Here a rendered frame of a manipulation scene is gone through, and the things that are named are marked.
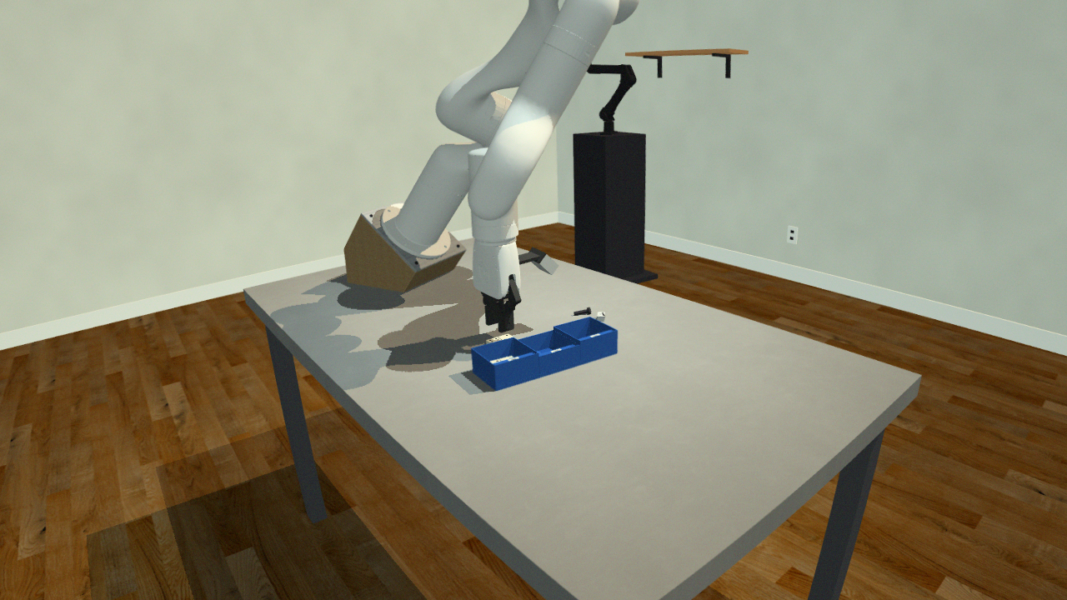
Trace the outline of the blue rack of bins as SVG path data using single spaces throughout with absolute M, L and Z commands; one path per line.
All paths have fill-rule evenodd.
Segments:
M 554 330 L 534 337 L 511 337 L 472 347 L 469 352 L 473 373 L 499 391 L 617 354 L 618 330 L 585 317 L 557 323 Z M 509 356 L 512 358 L 490 362 Z

